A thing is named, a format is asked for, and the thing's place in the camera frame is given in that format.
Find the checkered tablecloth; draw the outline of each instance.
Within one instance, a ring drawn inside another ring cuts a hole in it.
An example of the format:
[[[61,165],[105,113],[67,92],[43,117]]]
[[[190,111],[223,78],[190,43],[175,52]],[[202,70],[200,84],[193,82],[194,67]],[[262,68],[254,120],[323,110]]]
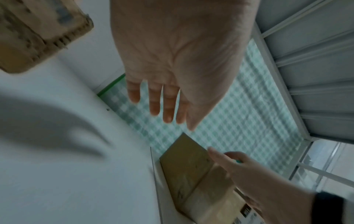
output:
[[[185,132],[203,147],[245,152],[281,174],[302,141],[253,40],[227,95],[194,132],[185,125],[165,124],[162,113],[151,117],[147,88],[143,83],[137,105],[128,100],[125,79],[101,99],[161,154]]]

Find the cardboard box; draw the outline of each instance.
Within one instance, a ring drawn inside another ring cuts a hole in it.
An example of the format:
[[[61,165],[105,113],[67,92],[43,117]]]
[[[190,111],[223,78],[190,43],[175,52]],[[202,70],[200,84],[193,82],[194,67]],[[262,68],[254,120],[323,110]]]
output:
[[[73,0],[2,0],[0,68],[27,71],[92,28]]]
[[[245,206],[226,171],[182,134],[160,163],[174,205],[197,224],[232,224]]]

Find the palm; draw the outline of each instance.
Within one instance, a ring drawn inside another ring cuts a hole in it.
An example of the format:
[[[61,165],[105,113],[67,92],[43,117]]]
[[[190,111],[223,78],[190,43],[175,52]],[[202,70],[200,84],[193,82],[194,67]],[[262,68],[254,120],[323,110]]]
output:
[[[257,0],[111,0],[111,27],[126,71],[128,95],[148,81],[150,113],[194,130],[237,75]]]

